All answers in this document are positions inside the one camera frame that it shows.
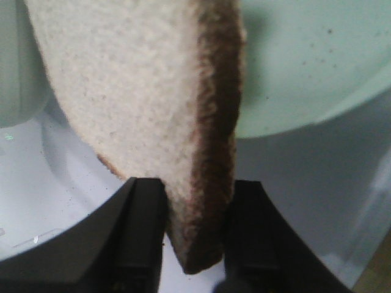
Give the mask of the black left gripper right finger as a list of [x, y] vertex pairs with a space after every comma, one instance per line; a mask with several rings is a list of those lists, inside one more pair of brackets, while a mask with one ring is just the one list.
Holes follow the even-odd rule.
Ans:
[[214, 292], [349, 292], [294, 232], [258, 181], [237, 180]]

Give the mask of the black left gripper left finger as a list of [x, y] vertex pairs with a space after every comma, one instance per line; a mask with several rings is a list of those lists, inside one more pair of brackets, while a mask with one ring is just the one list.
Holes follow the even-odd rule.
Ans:
[[88, 217], [1, 262], [2, 292], [157, 292], [167, 197], [156, 178], [129, 179]]

